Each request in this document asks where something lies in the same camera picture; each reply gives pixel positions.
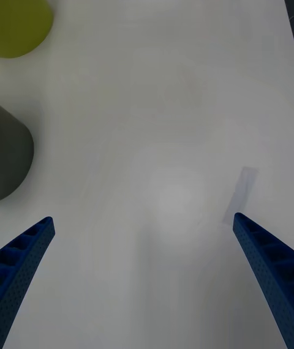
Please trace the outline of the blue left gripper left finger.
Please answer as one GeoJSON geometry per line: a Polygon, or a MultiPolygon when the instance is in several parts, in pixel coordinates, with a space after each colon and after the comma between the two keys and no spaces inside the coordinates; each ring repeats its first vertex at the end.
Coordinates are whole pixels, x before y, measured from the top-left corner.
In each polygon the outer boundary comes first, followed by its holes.
{"type": "Polygon", "coordinates": [[[0,250],[0,347],[17,316],[37,268],[55,236],[51,217],[45,217],[0,250]]]}

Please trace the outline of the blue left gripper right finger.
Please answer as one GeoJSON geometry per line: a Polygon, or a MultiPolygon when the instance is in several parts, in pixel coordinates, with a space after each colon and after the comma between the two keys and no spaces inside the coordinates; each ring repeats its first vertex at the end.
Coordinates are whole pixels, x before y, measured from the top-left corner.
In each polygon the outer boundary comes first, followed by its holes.
{"type": "Polygon", "coordinates": [[[233,232],[251,266],[287,348],[294,347],[294,251],[242,213],[233,232]]]}

